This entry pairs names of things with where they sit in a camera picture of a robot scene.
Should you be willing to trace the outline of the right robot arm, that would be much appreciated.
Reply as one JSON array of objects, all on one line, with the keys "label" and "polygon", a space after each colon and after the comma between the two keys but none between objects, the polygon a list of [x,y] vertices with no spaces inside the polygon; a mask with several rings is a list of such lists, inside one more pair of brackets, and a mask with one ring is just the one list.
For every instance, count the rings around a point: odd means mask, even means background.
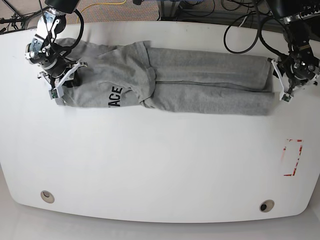
[{"label": "right robot arm", "polygon": [[[80,43],[85,24],[77,10],[78,0],[46,0],[44,3],[48,9],[40,9],[41,17],[32,42],[26,47],[25,58],[43,69],[37,77],[47,84],[50,98],[60,99],[64,95],[64,86],[73,88],[80,85],[77,70],[87,66],[85,62],[67,58]],[[56,43],[57,36],[66,27],[66,15],[73,13],[80,20],[78,37],[72,45],[61,46]]]}]

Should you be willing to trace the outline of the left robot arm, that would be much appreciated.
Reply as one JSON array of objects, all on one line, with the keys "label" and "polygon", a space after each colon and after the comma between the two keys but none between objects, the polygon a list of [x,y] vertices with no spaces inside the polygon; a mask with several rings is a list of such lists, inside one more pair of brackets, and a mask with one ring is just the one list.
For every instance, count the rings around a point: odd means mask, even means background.
[{"label": "left robot arm", "polygon": [[310,35],[320,36],[320,2],[318,0],[267,0],[271,16],[265,17],[261,26],[274,19],[282,24],[288,54],[268,46],[263,37],[260,40],[268,50],[278,56],[272,60],[274,73],[282,86],[280,99],[289,102],[295,89],[309,84],[317,85],[320,78],[320,59],[314,56]]}]

